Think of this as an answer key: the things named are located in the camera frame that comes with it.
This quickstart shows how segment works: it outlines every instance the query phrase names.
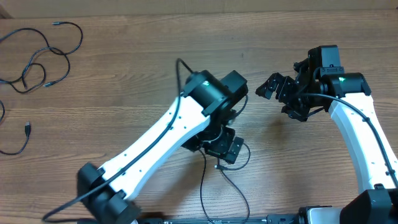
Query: tangled cable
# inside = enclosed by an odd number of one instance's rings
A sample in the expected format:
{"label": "tangled cable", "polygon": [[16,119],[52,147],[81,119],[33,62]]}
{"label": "tangled cable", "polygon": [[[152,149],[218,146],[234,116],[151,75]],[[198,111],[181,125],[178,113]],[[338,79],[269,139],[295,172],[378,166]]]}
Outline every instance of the tangled cable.
{"label": "tangled cable", "polygon": [[[51,47],[50,44],[49,44],[49,42],[48,42],[48,40],[47,40],[47,38],[44,36],[44,34],[41,33],[41,32],[40,32],[39,30],[37,30],[37,29],[34,29],[34,28],[21,28],[21,29],[16,29],[16,30],[12,31],[12,32],[8,33],[7,35],[5,35],[4,37],[1,37],[1,38],[0,38],[0,44],[1,44],[4,40],[6,40],[7,38],[9,38],[10,36],[12,36],[12,35],[14,35],[14,34],[20,32],[20,31],[23,31],[23,30],[31,30],[31,31],[34,31],[34,32],[40,34],[40,35],[43,37],[43,39],[44,39],[44,41],[45,41],[45,43],[46,43],[47,46],[46,46],[46,47],[43,47],[43,48],[41,48],[41,49],[39,49],[39,50],[37,50],[37,51],[31,56],[29,62],[27,63],[27,65],[26,65],[25,68],[23,69],[22,74],[21,74],[21,76],[20,76],[19,78],[15,79],[15,80],[11,80],[11,81],[4,80],[4,79],[0,78],[0,84],[8,84],[8,85],[10,85],[16,92],[18,92],[18,93],[20,93],[20,94],[28,93],[28,92],[30,92],[30,91],[32,91],[32,90],[34,90],[34,89],[36,89],[36,88],[42,86],[42,85],[45,83],[45,79],[47,78],[46,72],[45,72],[45,68],[44,68],[44,66],[43,66],[41,63],[35,63],[35,62],[33,62],[33,59],[34,59],[34,57],[35,57],[39,52],[42,52],[42,51],[44,51],[44,50],[50,50],[52,53],[54,53],[54,54],[56,54],[56,55],[64,56],[65,59],[66,59],[67,62],[68,62],[68,70],[67,70],[67,72],[66,72],[61,78],[59,78],[58,80],[51,81],[51,82],[48,82],[48,83],[44,84],[44,87],[50,87],[50,86],[52,86],[52,85],[54,85],[54,84],[57,84],[58,82],[62,81],[64,78],[67,77],[67,75],[68,75],[69,72],[70,72],[70,61],[69,61],[69,58],[67,57],[67,55],[72,54],[72,53],[74,53],[77,49],[79,49],[81,43],[83,42],[83,31],[82,31],[82,29],[80,28],[80,26],[78,26],[77,24],[72,23],[72,22],[53,22],[52,24],[55,25],[55,26],[59,26],[59,25],[62,25],[62,24],[71,24],[71,25],[74,25],[75,27],[77,27],[77,28],[79,29],[79,31],[80,31],[80,34],[81,34],[80,41],[79,41],[78,45],[77,45],[73,50],[71,50],[71,51],[69,51],[69,52],[67,52],[67,53],[64,53],[64,52],[62,52],[60,49],[58,49],[58,48],[56,48],[56,47]],[[42,68],[42,70],[43,70],[43,79],[42,79],[38,84],[36,84],[36,85],[34,85],[34,86],[28,88],[27,83],[26,83],[26,81],[25,81],[25,77],[26,77],[26,75],[27,75],[27,73],[28,73],[29,68],[30,68],[31,66],[33,66],[33,65],[38,65],[38,66],[40,66],[40,67]],[[22,84],[23,84],[25,90],[18,90],[18,88],[16,88],[16,86],[14,85],[15,83],[20,82],[20,81],[22,81]],[[3,104],[3,102],[2,102],[1,100],[0,100],[0,105],[1,105],[1,107],[2,107],[2,115],[0,116],[0,124],[1,124],[1,121],[3,120],[3,117],[4,117],[4,115],[6,114],[6,109],[5,109],[4,104]],[[20,151],[14,152],[14,153],[0,151],[0,153],[5,154],[5,155],[17,155],[17,154],[21,153],[21,152],[24,150],[24,148],[26,147],[27,142],[28,142],[28,140],[29,140],[30,130],[31,130],[31,125],[30,125],[29,122],[27,122],[26,125],[25,125],[26,141],[25,141],[25,144],[24,144],[24,146],[22,147],[22,149],[21,149]]]}

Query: wooden table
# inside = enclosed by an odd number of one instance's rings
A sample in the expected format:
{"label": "wooden table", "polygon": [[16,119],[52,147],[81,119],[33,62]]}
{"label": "wooden table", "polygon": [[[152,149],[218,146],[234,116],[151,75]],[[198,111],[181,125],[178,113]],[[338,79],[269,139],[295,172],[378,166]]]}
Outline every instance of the wooden table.
{"label": "wooden table", "polygon": [[[40,223],[43,214],[76,196],[76,172],[82,165],[101,165],[151,127],[175,97],[177,57],[218,78],[237,70],[248,79],[249,103],[232,127],[251,147],[252,159],[245,169],[228,175],[248,198],[252,216],[296,212],[305,205],[341,207],[358,193],[348,150],[329,114],[300,123],[280,114],[283,105],[276,100],[254,94],[274,72],[294,75],[293,63],[311,48],[336,44],[346,71],[365,75],[380,123],[398,152],[396,10],[0,20],[0,33],[35,27],[51,46],[72,49],[78,30],[52,26],[53,21],[76,22],[85,38],[70,56],[72,70],[61,83],[27,95],[0,86],[6,106],[0,149],[18,150],[24,123],[32,123],[25,151],[0,155],[0,223]],[[1,43],[0,77],[18,77],[31,54],[44,46],[33,32]],[[37,62],[45,65],[48,80],[67,69],[65,59],[51,53]],[[41,75],[33,68],[28,83]],[[242,150],[237,164],[246,156]],[[203,186],[209,215],[245,216],[242,198],[212,169],[215,162],[208,157]],[[136,203],[145,212],[204,217],[199,201],[202,170],[199,153],[179,149],[148,181]],[[89,215],[82,205],[62,214]]]}

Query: white robotic arm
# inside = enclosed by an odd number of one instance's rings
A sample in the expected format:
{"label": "white robotic arm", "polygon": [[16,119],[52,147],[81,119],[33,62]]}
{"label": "white robotic arm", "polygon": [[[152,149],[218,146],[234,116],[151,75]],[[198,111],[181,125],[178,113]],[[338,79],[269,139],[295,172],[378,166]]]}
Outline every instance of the white robotic arm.
{"label": "white robotic arm", "polygon": [[[158,122],[133,145],[100,167],[104,171],[104,180],[111,178],[145,150],[150,143],[154,142],[172,119],[177,106],[177,100],[174,101],[170,109]],[[202,111],[203,107],[191,96],[182,97],[177,119],[174,121],[172,128],[147,154],[125,171],[122,176],[112,181],[109,186],[115,192],[122,190],[126,194],[125,200],[134,200],[155,170],[183,143],[203,131],[209,125],[210,115],[204,116]]]}
{"label": "white robotic arm", "polygon": [[220,81],[206,70],[192,72],[169,110],[133,145],[98,169],[87,163],[79,170],[75,201],[83,202],[100,224],[130,224],[141,211],[131,202],[180,146],[191,151],[204,148],[233,164],[243,139],[226,125],[238,114],[232,107],[248,93],[246,83],[235,71]]}
{"label": "white robotic arm", "polygon": [[[342,100],[352,104],[371,119],[381,137],[392,168],[398,170],[397,158],[377,120],[372,96],[366,96],[364,93],[348,93]],[[331,103],[329,113],[346,142],[358,179],[359,194],[365,190],[374,189],[376,184],[382,184],[386,189],[394,189],[395,185],[390,175],[396,175],[396,173],[388,172],[386,162],[369,125],[359,114],[337,101]]]}
{"label": "white robotic arm", "polygon": [[[335,45],[319,46],[294,63],[295,79],[274,73],[256,94],[284,103],[283,113],[301,122],[321,111],[331,114],[340,129],[353,161],[359,196],[345,208],[300,208],[296,223],[386,223],[398,206],[398,161],[379,121],[371,89],[361,73],[345,73]],[[311,108],[321,107],[313,112]]]}

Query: black plastic housing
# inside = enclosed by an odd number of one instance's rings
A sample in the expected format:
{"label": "black plastic housing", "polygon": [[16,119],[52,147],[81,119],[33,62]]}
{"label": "black plastic housing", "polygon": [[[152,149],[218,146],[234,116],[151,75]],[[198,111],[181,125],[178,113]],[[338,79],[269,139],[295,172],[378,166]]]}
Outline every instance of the black plastic housing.
{"label": "black plastic housing", "polygon": [[[102,175],[101,169],[97,170],[91,163],[85,164],[77,173],[78,196],[82,196],[102,184],[104,182]],[[114,192],[110,186],[107,186],[81,202],[99,223],[127,224],[132,223],[139,216],[141,210],[124,201],[125,196],[123,191]]]}
{"label": "black plastic housing", "polygon": [[391,208],[390,195],[386,189],[365,190],[342,209],[340,224],[385,224],[390,219]]}
{"label": "black plastic housing", "polygon": [[182,146],[191,151],[203,147],[207,154],[234,164],[242,144],[240,138],[235,138],[235,130],[225,126],[235,114],[232,107],[247,95],[247,82],[237,71],[221,80],[207,70],[192,73],[183,96],[191,96],[204,108],[202,113],[210,116],[210,124]]}
{"label": "black plastic housing", "polygon": [[284,103],[282,113],[290,118],[307,121],[310,109],[322,106],[328,111],[332,100],[317,97],[302,97],[302,93],[320,93],[345,97],[347,93],[371,94],[371,89],[361,73],[345,73],[340,64],[336,45],[319,46],[308,51],[308,57],[294,63],[298,72],[295,79],[273,73],[256,90],[256,94],[270,99],[276,91],[276,99]]}

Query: black cable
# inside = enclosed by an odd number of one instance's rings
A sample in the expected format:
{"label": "black cable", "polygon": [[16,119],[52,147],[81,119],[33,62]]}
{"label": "black cable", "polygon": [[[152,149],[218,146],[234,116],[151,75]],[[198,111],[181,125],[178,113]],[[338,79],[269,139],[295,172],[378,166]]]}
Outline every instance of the black cable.
{"label": "black cable", "polygon": [[[238,168],[227,168],[227,167],[223,167],[223,166],[220,165],[220,159],[218,159],[218,161],[217,161],[217,164],[218,164],[218,165],[216,166],[216,168],[220,170],[221,174],[227,179],[227,181],[240,193],[240,195],[242,196],[244,202],[246,203],[246,207],[248,208],[248,215],[247,215],[247,217],[246,217],[246,218],[243,220],[243,222],[242,222],[242,224],[245,224],[245,223],[249,220],[249,217],[250,217],[250,206],[249,206],[249,202],[248,202],[248,200],[246,199],[246,197],[244,196],[244,194],[242,193],[242,191],[238,188],[238,186],[236,186],[236,185],[234,184],[234,182],[232,182],[232,180],[224,173],[224,170],[240,170],[240,169],[242,169],[243,167],[245,167],[245,166],[249,163],[250,155],[251,155],[250,148],[249,148],[249,146],[248,146],[246,143],[243,143],[243,144],[247,147],[247,149],[248,149],[248,151],[249,151],[248,160],[246,161],[246,163],[245,163],[243,166],[238,167]],[[201,203],[201,207],[202,207],[202,209],[203,209],[203,213],[204,213],[205,216],[207,217],[207,220],[208,220],[210,223],[215,224],[215,223],[210,219],[210,217],[207,215],[205,206],[204,206],[204,204],[203,204],[202,188],[203,188],[203,179],[205,178],[205,173],[206,173],[206,164],[207,164],[207,161],[206,161],[206,156],[205,156],[205,154],[204,154],[200,149],[199,149],[199,152],[202,154],[203,160],[205,161],[205,164],[204,164],[204,166],[203,166],[203,174],[202,174],[202,176],[201,176],[201,181],[200,181],[200,203]]]}
{"label": "black cable", "polygon": [[248,149],[248,152],[249,152],[249,157],[248,157],[248,159],[247,159],[245,164],[243,164],[241,167],[238,167],[238,168],[228,168],[228,167],[220,165],[220,159],[217,159],[216,169],[219,169],[219,170],[233,170],[233,171],[243,169],[249,163],[250,156],[251,156],[251,152],[250,152],[249,146],[246,143],[243,143],[243,145],[246,146],[246,148]]}
{"label": "black cable", "polygon": [[[20,31],[22,31],[22,30],[31,30],[31,31],[37,32],[38,34],[40,34],[40,35],[43,37],[45,43],[47,44],[47,48],[44,48],[43,50],[49,49],[52,53],[54,53],[54,54],[56,54],[56,55],[65,56],[65,58],[66,58],[66,60],[67,60],[67,62],[68,62],[68,72],[67,72],[66,74],[64,74],[63,77],[59,78],[58,80],[55,80],[55,81],[48,82],[48,83],[44,84],[44,87],[52,86],[52,85],[54,85],[54,84],[56,84],[56,83],[62,81],[64,78],[66,78],[66,76],[69,74],[69,71],[70,71],[70,62],[69,62],[69,59],[67,58],[67,55],[72,54],[72,53],[74,53],[77,49],[79,49],[81,43],[83,42],[83,31],[82,31],[82,29],[80,28],[79,25],[77,25],[77,24],[75,24],[75,23],[72,23],[72,22],[53,22],[52,24],[55,25],[55,26],[59,26],[59,25],[62,25],[62,24],[71,24],[71,25],[76,26],[76,27],[79,29],[80,34],[81,34],[81,36],[80,36],[80,41],[79,41],[78,45],[77,45],[73,50],[71,50],[71,51],[69,51],[69,52],[67,52],[67,53],[63,53],[61,50],[59,50],[59,49],[57,49],[57,48],[55,48],[55,47],[51,47],[50,44],[49,44],[49,42],[48,42],[48,40],[47,40],[47,38],[44,36],[44,34],[41,33],[39,30],[34,29],[34,28],[21,28],[21,29],[16,29],[16,30],[10,32],[9,34],[5,35],[4,37],[1,37],[1,38],[0,38],[0,43],[1,43],[2,41],[6,40],[8,37],[10,37],[10,36],[12,36],[12,35],[14,35],[14,34],[20,32]],[[26,84],[26,81],[25,81],[25,78],[24,78],[24,77],[25,77],[25,75],[26,75],[26,72],[27,72],[28,68],[33,64],[33,63],[31,63],[31,62],[32,62],[32,59],[33,59],[34,55],[30,58],[29,63],[26,65],[25,69],[22,71],[22,75],[21,75],[18,79],[13,80],[13,81],[5,81],[5,80],[0,79],[0,83],[5,83],[5,84],[11,85],[11,84],[13,84],[13,83],[15,83],[15,82],[19,82],[19,80],[22,80],[22,83],[23,83],[23,85],[24,85],[24,88],[27,89],[27,84]],[[40,83],[40,84],[38,84],[38,85],[35,85],[34,88],[37,88],[37,87],[40,86],[41,84],[42,84],[42,83]],[[31,89],[29,89],[28,91],[24,91],[24,92],[22,92],[22,93],[30,92],[30,91],[33,90],[34,88],[31,88]]]}
{"label": "black cable", "polygon": [[10,85],[17,93],[20,93],[20,94],[28,93],[28,92],[30,92],[30,91],[36,89],[37,87],[43,85],[43,83],[45,82],[45,78],[46,78],[47,75],[46,75],[46,73],[45,73],[45,68],[44,68],[44,66],[43,66],[41,63],[30,63],[30,64],[28,65],[27,68],[29,68],[29,67],[32,66],[32,65],[40,65],[40,67],[42,67],[42,69],[43,69],[43,80],[42,80],[39,84],[34,85],[33,87],[29,88],[29,89],[26,90],[26,91],[20,91],[20,90],[18,90],[18,89],[14,86],[14,83],[15,83],[14,81],[13,81],[13,82],[9,82],[9,81],[5,81],[5,80],[0,79],[0,83],[4,83],[4,84]]}
{"label": "black cable", "polygon": [[318,67],[318,68],[316,68],[314,71],[313,71],[313,74],[312,74],[312,81],[315,83],[316,82],[316,79],[317,79],[317,73],[318,73],[318,71],[321,69],[321,67]]}
{"label": "black cable", "polygon": [[243,104],[242,108],[241,108],[238,112],[236,112],[236,113],[234,114],[234,116],[232,116],[232,118],[229,119],[229,120],[232,120],[232,119],[237,118],[237,117],[242,113],[242,111],[245,109],[245,107],[246,107],[246,105],[247,105],[247,103],[248,103],[248,101],[249,101],[249,97],[248,97],[247,95],[245,95],[245,97],[246,97],[246,98],[244,99],[244,104]]}
{"label": "black cable", "polygon": [[398,180],[397,180],[397,177],[396,177],[396,174],[395,174],[395,170],[392,169],[391,163],[390,163],[390,161],[388,159],[388,156],[387,156],[387,153],[386,153],[386,149],[384,148],[384,145],[383,145],[383,143],[381,141],[380,135],[377,132],[376,128],[373,126],[370,118],[368,118],[364,113],[362,113],[362,111],[357,109],[352,104],[350,104],[350,103],[348,103],[348,102],[346,102],[346,101],[344,101],[344,100],[342,100],[340,98],[337,98],[337,97],[324,95],[324,94],[319,94],[319,93],[304,93],[304,94],[301,94],[300,96],[320,97],[320,98],[325,98],[325,99],[329,99],[329,100],[335,100],[335,101],[337,101],[339,103],[342,103],[342,104],[346,105],[351,110],[353,110],[357,114],[359,114],[362,117],[363,121],[366,122],[369,125],[369,127],[371,128],[371,130],[372,130],[372,132],[374,134],[374,137],[376,138],[376,141],[379,144],[381,154],[383,156],[384,162],[386,163],[387,170],[388,170],[388,173],[391,176],[392,182],[394,183],[396,188],[398,187]]}
{"label": "black cable", "polygon": [[307,115],[307,117],[309,118],[309,117],[311,117],[312,115],[314,115],[314,114],[316,114],[316,113],[318,113],[318,112],[321,112],[321,111],[323,111],[325,108],[322,106],[321,108],[318,108],[318,109],[316,109],[315,111],[312,111],[311,113],[309,113],[308,115]]}
{"label": "black cable", "polygon": [[192,69],[182,59],[179,58],[179,60],[181,64],[192,74],[193,73]]}
{"label": "black cable", "polygon": [[[4,104],[2,103],[1,100],[0,100],[0,105],[2,107],[2,115],[0,117],[0,124],[1,124],[1,121],[4,118],[4,115],[6,114],[6,109],[5,109]],[[7,155],[7,156],[15,156],[15,155],[20,154],[25,149],[25,147],[27,145],[27,142],[29,141],[29,136],[30,136],[31,130],[32,129],[31,129],[30,122],[26,122],[26,124],[25,124],[26,141],[25,141],[24,146],[18,152],[4,152],[4,151],[0,150],[0,153],[4,154],[4,155]]]}
{"label": "black cable", "polygon": [[127,171],[133,164],[135,164],[140,158],[142,158],[145,154],[147,154],[167,133],[167,131],[172,127],[172,125],[174,124],[175,119],[177,118],[177,114],[178,111],[180,109],[180,102],[181,102],[181,80],[180,80],[180,63],[182,63],[186,68],[188,67],[187,64],[185,64],[185,62],[178,58],[175,64],[175,69],[176,69],[176,76],[177,76],[177,93],[178,93],[178,97],[177,97],[177,106],[175,108],[175,112],[173,115],[173,118],[171,119],[171,121],[169,122],[169,124],[167,125],[167,127],[163,130],[163,132],[155,139],[154,142],[152,142],[145,150],[143,150],[137,157],[135,157],[131,162],[129,162],[127,165],[125,165],[120,171],[118,171],[116,174],[114,174],[111,178],[109,178],[107,181],[105,181],[103,184],[99,185],[98,187],[95,187],[93,190],[85,193],[84,195],[81,195],[79,197],[76,197],[75,199],[59,206],[58,208],[52,210],[51,212],[48,212],[47,214],[45,214],[42,218],[43,222],[47,222],[47,223],[63,223],[63,222],[70,222],[70,219],[68,220],[49,220],[49,218],[76,204],[77,202],[81,202],[84,198],[87,198],[88,196],[102,190],[104,187],[106,187],[107,185],[109,185],[112,181],[114,181],[115,179],[117,179],[121,174],[123,174],[125,171]]}

